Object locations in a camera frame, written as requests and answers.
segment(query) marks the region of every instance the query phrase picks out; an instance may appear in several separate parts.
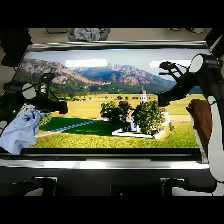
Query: yellow field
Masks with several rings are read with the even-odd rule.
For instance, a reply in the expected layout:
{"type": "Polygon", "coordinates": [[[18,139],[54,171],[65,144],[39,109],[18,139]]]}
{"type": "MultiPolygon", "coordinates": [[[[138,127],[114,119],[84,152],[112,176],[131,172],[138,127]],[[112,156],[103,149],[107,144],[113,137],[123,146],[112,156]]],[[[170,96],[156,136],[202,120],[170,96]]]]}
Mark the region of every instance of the yellow field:
{"type": "MultiPolygon", "coordinates": [[[[117,96],[120,95],[123,97],[122,100],[125,100],[125,97],[128,96],[128,102],[135,108],[140,104],[140,94],[98,94],[98,95],[89,95],[85,96],[86,101],[68,101],[68,113],[65,115],[60,115],[57,112],[52,113],[55,117],[73,117],[73,118],[86,118],[86,119],[98,119],[100,118],[100,110],[102,103],[109,103],[114,101],[116,104],[120,100],[116,100],[117,96]],[[139,99],[133,100],[132,97],[137,96],[139,99]]],[[[148,94],[150,100],[157,100],[156,95],[148,94]]],[[[201,94],[192,94],[188,95],[185,99],[177,100],[171,102],[171,104],[166,108],[169,112],[171,120],[174,121],[190,121],[190,115],[186,110],[186,106],[190,103],[192,99],[204,99],[201,94]]]]}

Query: white cloth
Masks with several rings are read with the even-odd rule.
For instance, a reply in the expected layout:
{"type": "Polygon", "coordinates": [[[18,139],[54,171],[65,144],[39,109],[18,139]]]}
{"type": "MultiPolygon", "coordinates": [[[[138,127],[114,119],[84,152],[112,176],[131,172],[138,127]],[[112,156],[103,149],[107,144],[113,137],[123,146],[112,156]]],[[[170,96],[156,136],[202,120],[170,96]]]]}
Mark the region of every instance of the white cloth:
{"type": "Polygon", "coordinates": [[[75,28],[74,35],[76,40],[98,41],[100,39],[99,28],[75,28]]]}
{"type": "Polygon", "coordinates": [[[0,147],[19,155],[23,148],[35,145],[40,118],[41,114],[37,110],[30,109],[21,113],[5,128],[0,137],[0,147]]]}

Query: path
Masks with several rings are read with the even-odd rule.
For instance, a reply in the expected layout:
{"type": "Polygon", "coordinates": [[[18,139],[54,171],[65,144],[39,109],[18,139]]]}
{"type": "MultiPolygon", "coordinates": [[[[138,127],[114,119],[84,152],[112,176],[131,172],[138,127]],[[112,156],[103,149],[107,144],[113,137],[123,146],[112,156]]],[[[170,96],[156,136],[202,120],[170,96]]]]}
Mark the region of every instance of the path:
{"type": "Polygon", "coordinates": [[[74,125],[70,125],[70,126],[67,126],[67,127],[63,127],[63,128],[58,128],[58,129],[55,129],[55,130],[52,130],[52,131],[46,131],[46,132],[43,132],[41,134],[37,134],[36,135],[36,138],[40,138],[40,137],[45,137],[45,136],[48,136],[48,135],[57,134],[57,133],[67,131],[67,130],[72,129],[72,128],[77,128],[77,127],[85,126],[87,124],[92,124],[92,123],[95,123],[95,122],[98,122],[98,121],[100,121],[100,120],[87,121],[87,122],[83,122],[83,123],[79,123],[79,124],[74,124],[74,125]]]}

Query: display screen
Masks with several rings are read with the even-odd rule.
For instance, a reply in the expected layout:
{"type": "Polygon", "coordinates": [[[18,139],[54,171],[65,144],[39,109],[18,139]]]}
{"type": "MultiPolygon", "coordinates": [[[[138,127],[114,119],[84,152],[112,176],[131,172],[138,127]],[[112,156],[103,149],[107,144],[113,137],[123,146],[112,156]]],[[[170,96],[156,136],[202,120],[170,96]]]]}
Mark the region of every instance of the display screen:
{"type": "Polygon", "coordinates": [[[164,108],[156,95],[176,84],[159,75],[167,72],[160,64],[177,63],[184,73],[198,53],[210,54],[185,48],[27,52],[14,79],[37,83],[54,73],[51,90],[68,105],[67,114],[44,115],[31,147],[198,148],[186,106],[204,99],[200,88],[164,108]]]}

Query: robotic arm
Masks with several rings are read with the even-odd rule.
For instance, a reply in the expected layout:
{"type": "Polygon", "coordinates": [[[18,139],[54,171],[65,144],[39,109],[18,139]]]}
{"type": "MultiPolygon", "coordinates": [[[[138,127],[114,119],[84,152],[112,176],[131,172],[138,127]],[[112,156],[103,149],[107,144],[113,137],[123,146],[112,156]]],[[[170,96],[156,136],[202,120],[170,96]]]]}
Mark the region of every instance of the robotic arm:
{"type": "Polygon", "coordinates": [[[59,111],[60,114],[68,112],[67,103],[59,101],[49,89],[54,77],[53,73],[45,73],[35,85],[18,81],[4,84],[4,93],[0,97],[0,136],[6,126],[15,119],[24,103],[32,104],[44,112],[59,111]],[[55,101],[48,98],[49,93],[53,95],[55,101]]]}
{"type": "Polygon", "coordinates": [[[224,195],[224,77],[222,61],[210,55],[196,55],[186,73],[177,78],[177,84],[169,91],[158,95],[159,106],[184,98],[190,89],[199,85],[209,103],[212,116],[212,132],[208,143],[210,171],[217,180],[213,192],[196,191],[183,183],[172,186],[173,195],[224,195]]]}

